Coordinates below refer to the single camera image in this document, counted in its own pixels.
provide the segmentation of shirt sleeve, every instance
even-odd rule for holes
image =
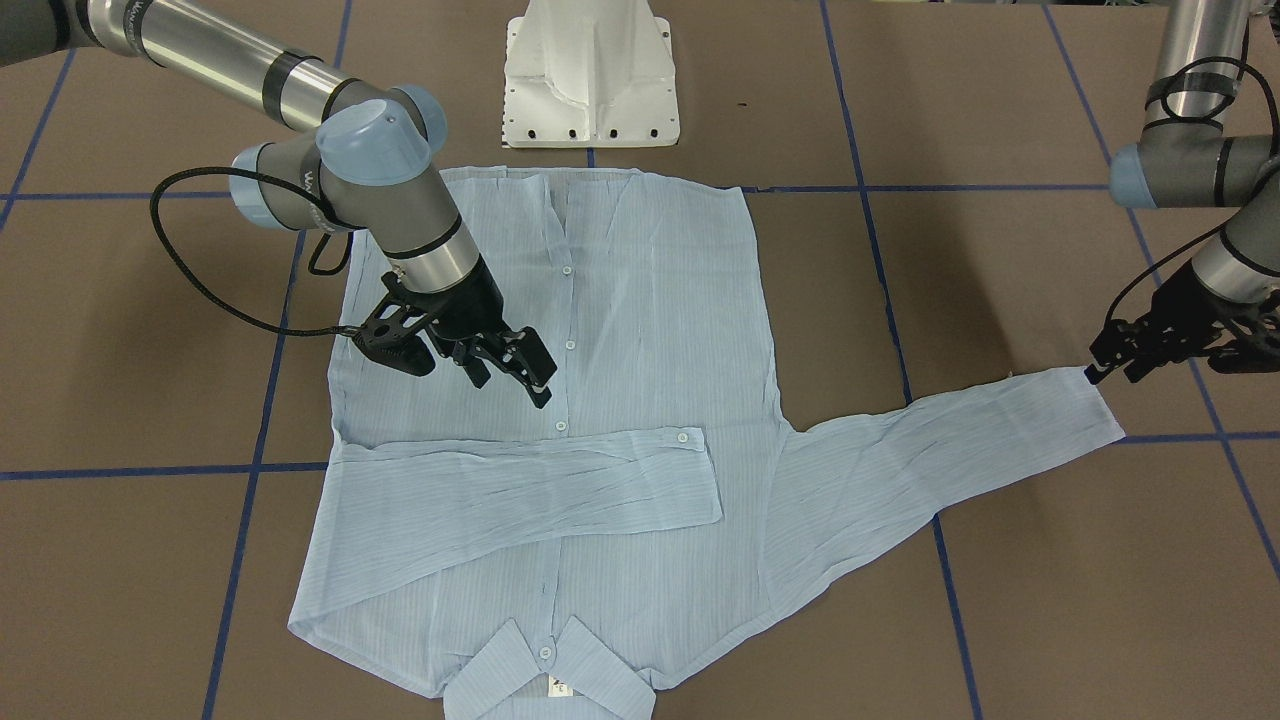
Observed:
[[[790,614],[943,507],[1121,437],[1079,368],[791,433],[773,477],[764,536],[772,605]]]
[[[294,620],[390,592],[497,550],[721,519],[700,428],[530,442],[338,442]]]

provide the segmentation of button-up shirt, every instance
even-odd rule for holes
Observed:
[[[559,370],[538,410],[334,345],[292,632],[451,720],[650,716],[942,507],[1121,437],[1079,369],[794,430],[739,191],[463,169],[449,190]],[[383,295],[360,237],[342,318]]]

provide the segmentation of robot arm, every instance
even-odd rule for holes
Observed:
[[[1133,323],[1107,318],[1091,346],[1094,384],[1120,366],[1138,382],[1190,357],[1220,373],[1280,370],[1280,137],[1224,137],[1221,124],[1244,74],[1251,5],[1180,0],[1170,10],[1147,124],[1112,160],[1111,193],[1128,208],[1240,210],[1203,236],[1149,313]]]
[[[447,126],[430,94],[380,90],[187,0],[0,0],[0,67],[87,46],[146,58],[300,132],[233,165],[306,190],[328,214],[246,177],[232,177],[232,197],[262,227],[369,228],[392,266],[387,296],[352,337],[370,360],[425,375],[435,366],[425,336],[476,387],[489,379],[484,360],[547,404],[556,364],[536,331],[503,320],[502,293],[431,163]]]

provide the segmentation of black cable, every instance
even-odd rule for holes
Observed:
[[[1248,33],[1248,29],[1245,29],[1244,42],[1242,44],[1242,47],[1240,47],[1240,55],[1242,55],[1240,59],[1229,58],[1229,56],[1225,56],[1225,55],[1213,55],[1213,56],[1210,56],[1210,58],[1201,58],[1199,60],[1189,63],[1185,67],[1183,67],[1183,69],[1180,69],[1176,73],[1169,76],[1169,79],[1165,82],[1165,87],[1164,87],[1164,90],[1160,94],[1160,108],[1165,111],[1165,114],[1167,114],[1170,118],[1174,118],[1175,120],[1179,120],[1179,122],[1197,123],[1197,122],[1203,122],[1203,120],[1212,119],[1213,117],[1221,114],[1224,110],[1226,110],[1226,108],[1231,102],[1235,101],[1235,99],[1234,97],[1228,97],[1225,101],[1220,102],[1212,110],[1210,110],[1210,113],[1207,115],[1190,117],[1190,115],[1179,115],[1178,113],[1174,113],[1174,109],[1169,106],[1169,97],[1172,95],[1172,92],[1171,92],[1172,87],[1183,77],[1185,77],[1187,73],[1189,73],[1192,69],[1198,68],[1199,65],[1207,65],[1210,63],[1224,63],[1224,64],[1228,64],[1228,65],[1231,65],[1231,67],[1239,69],[1239,76],[1236,77],[1236,79],[1240,79],[1240,78],[1244,77],[1244,74],[1248,74],[1253,79],[1258,81],[1258,87],[1262,90],[1262,96],[1266,99],[1266,102],[1267,102],[1267,113],[1271,117],[1271,152],[1270,152],[1270,158],[1268,158],[1267,161],[1268,163],[1276,163],[1276,164],[1270,170],[1267,170],[1267,173],[1265,176],[1262,176],[1261,179],[1258,179],[1257,184],[1253,186],[1253,192],[1249,193],[1249,200],[1247,200],[1245,202],[1253,201],[1253,199],[1257,197],[1260,192],[1262,192],[1262,188],[1266,187],[1267,182],[1270,182],[1271,178],[1274,178],[1276,176],[1276,173],[1280,172],[1280,161],[1277,161],[1280,159],[1276,158],[1277,155],[1280,155],[1280,110],[1277,110],[1277,108],[1276,108],[1276,97],[1275,97],[1275,94],[1271,91],[1271,85],[1267,83],[1267,78],[1262,77],[1262,73],[1260,73],[1257,68],[1254,68],[1253,65],[1251,65],[1251,64],[1248,64],[1245,61],[1245,58],[1248,58],[1248,53],[1249,53],[1249,33]],[[1146,279],[1147,275],[1151,275],[1152,273],[1155,273],[1156,270],[1158,270],[1160,268],[1162,268],[1165,264],[1167,264],[1174,258],[1178,258],[1183,252],[1187,252],[1192,247],[1196,247],[1201,242],[1204,242],[1206,240],[1208,240],[1208,238],[1213,237],[1215,234],[1222,232],[1222,228],[1225,228],[1225,227],[1226,227],[1226,222],[1220,223],[1213,229],[1206,232],[1204,234],[1197,237],[1196,240],[1192,240],[1190,242],[1183,245],[1178,250],[1174,250],[1169,255],[1165,255],[1158,261],[1156,261],[1155,264],[1152,264],[1149,268],[1147,268],[1146,270],[1143,270],[1142,273],[1139,273],[1138,277],[1135,277],[1129,284],[1126,284],[1124,287],[1124,290],[1120,291],[1120,295],[1117,295],[1116,299],[1114,301],[1111,301],[1111,307],[1107,309],[1106,324],[1107,325],[1111,324],[1111,320],[1112,320],[1112,318],[1115,318],[1115,313],[1116,313],[1116,309],[1120,306],[1120,302],[1125,299],[1125,296],[1129,295],[1130,291],[1133,291],[1133,288],[1138,287],[1138,283],[1140,283],[1143,279]]]
[[[192,168],[189,170],[182,170],[180,173],[174,173],[166,177],[165,179],[160,181],[160,184],[157,184],[156,188],[151,191],[151,225],[156,231],[156,237],[160,240],[160,245],[164,246],[165,252],[169,254],[169,259],[173,260],[173,264],[178,266],[178,270],[182,272],[184,278],[187,278],[187,282],[189,282],[192,287],[200,291],[200,293],[204,295],[205,299],[212,302],[214,305],[221,307],[223,310],[230,313],[232,315],[239,318],[241,320],[253,325],[255,328],[261,328],[268,332],[289,337],[319,337],[329,334],[353,337],[357,332],[360,332],[360,328],[352,325],[332,325],[328,328],[319,328],[311,331],[297,331],[292,328],[282,328],[279,325],[273,325],[271,323],[259,320],[257,318],[238,310],[221,297],[218,297],[214,293],[214,291],[209,290],[209,287],[205,286],[205,283],[200,282],[200,278],[197,278],[196,274],[191,272],[191,268],[187,266],[187,263],[184,263],[182,258],[178,255],[178,251],[174,249],[173,242],[169,240],[168,233],[165,233],[164,231],[164,224],[160,222],[160,200],[164,197],[164,193],[168,192],[169,188],[172,188],[174,184],[178,184],[184,179],[191,179],[204,176],[236,176],[236,177],[253,179],[257,182],[265,182],[268,184],[274,184],[275,187],[284,188],[305,199],[307,202],[315,205],[316,209],[319,209],[320,213],[325,217],[325,219],[328,219],[330,223],[342,224],[340,220],[338,220],[334,217],[333,208],[329,205],[329,202],[326,202],[321,197],[316,197],[315,195],[307,192],[306,190],[291,182],[282,181],[280,178],[274,178],[271,176],[262,174],[255,170],[243,170],[241,168],[228,168],[228,167]]]
[[[1172,119],[1175,119],[1178,122],[1184,122],[1184,123],[1199,123],[1199,122],[1204,122],[1204,120],[1211,120],[1215,117],[1217,117],[1219,114],[1221,114],[1222,111],[1225,111],[1226,108],[1230,106],[1231,102],[1235,101],[1234,97],[1228,97],[1222,102],[1219,102],[1212,110],[1210,110],[1204,115],[1179,115],[1169,105],[1169,97],[1172,96],[1175,92],[1181,92],[1179,90],[1174,90],[1174,85],[1175,83],[1178,83],[1179,81],[1181,81],[1187,76],[1187,73],[1189,73],[1194,68],[1198,68],[1201,65],[1212,64],[1212,63],[1221,63],[1221,64],[1225,64],[1225,65],[1231,65],[1234,68],[1238,68],[1240,72],[1247,73],[1253,79],[1258,81],[1258,87],[1262,90],[1262,96],[1266,97],[1266,101],[1267,101],[1267,111],[1271,115],[1271,152],[1270,152],[1270,155],[1271,155],[1271,158],[1275,158],[1276,155],[1280,155],[1280,111],[1276,110],[1276,99],[1275,99],[1275,94],[1271,91],[1271,85],[1267,82],[1267,78],[1263,77],[1262,73],[1258,72],[1257,68],[1254,68],[1253,65],[1251,65],[1251,64],[1248,64],[1248,63],[1245,63],[1243,60],[1239,60],[1236,58],[1230,58],[1230,56],[1226,56],[1226,55],[1212,55],[1212,56],[1208,56],[1208,58],[1201,58],[1199,60],[1196,60],[1193,63],[1188,63],[1187,65],[1183,67],[1183,69],[1180,69],[1176,73],[1169,76],[1169,79],[1165,81],[1165,87],[1160,92],[1160,108],[1170,118],[1172,118]]]
[[[1138,277],[1133,278],[1133,281],[1130,281],[1129,284],[1124,286],[1124,290],[1120,291],[1120,295],[1117,295],[1116,299],[1111,301],[1111,307],[1107,307],[1107,319],[1106,319],[1106,322],[1103,324],[1106,324],[1106,325],[1111,324],[1111,319],[1115,318],[1116,309],[1120,306],[1120,301],[1124,300],[1125,296],[1129,295],[1130,291],[1133,291],[1133,288],[1138,287],[1138,283],[1140,283],[1142,281],[1144,281],[1147,278],[1147,275],[1149,275],[1149,274],[1155,273],[1156,270],[1158,270],[1160,268],[1165,266],[1174,258],[1178,258],[1183,252],[1187,252],[1192,247],[1196,247],[1197,245],[1199,245],[1199,243],[1204,242],[1206,240],[1213,237],[1215,234],[1222,232],[1222,228],[1225,228],[1225,227],[1226,227],[1225,222],[1220,223],[1217,227],[1215,227],[1213,229],[1208,231],[1207,233],[1197,237],[1196,240],[1188,242],[1187,245],[1179,247],[1178,250],[1174,250],[1169,255],[1165,255],[1164,258],[1161,258],[1160,260],[1157,260],[1156,263],[1153,263],[1149,268],[1147,268],[1146,270],[1143,270],[1142,273],[1139,273]]]
[[[347,247],[346,250],[342,251],[342,260],[338,260],[337,265],[329,268],[328,270],[316,268],[316,265],[320,263],[320,254],[324,252],[324,249],[329,246],[329,238],[332,237],[333,236],[329,233],[324,233],[323,236],[320,236],[320,242],[316,243],[316,249],[311,252],[311,259],[307,260],[307,272],[311,273],[312,275],[320,275],[320,277],[337,275],[338,273],[342,272],[343,268],[347,266],[347,261],[351,260],[351,246],[355,245],[356,242],[356,233],[353,232],[347,233]]]

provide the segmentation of shirt label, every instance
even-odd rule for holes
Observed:
[[[554,675],[547,675],[547,697],[573,697],[573,688],[557,680]]]

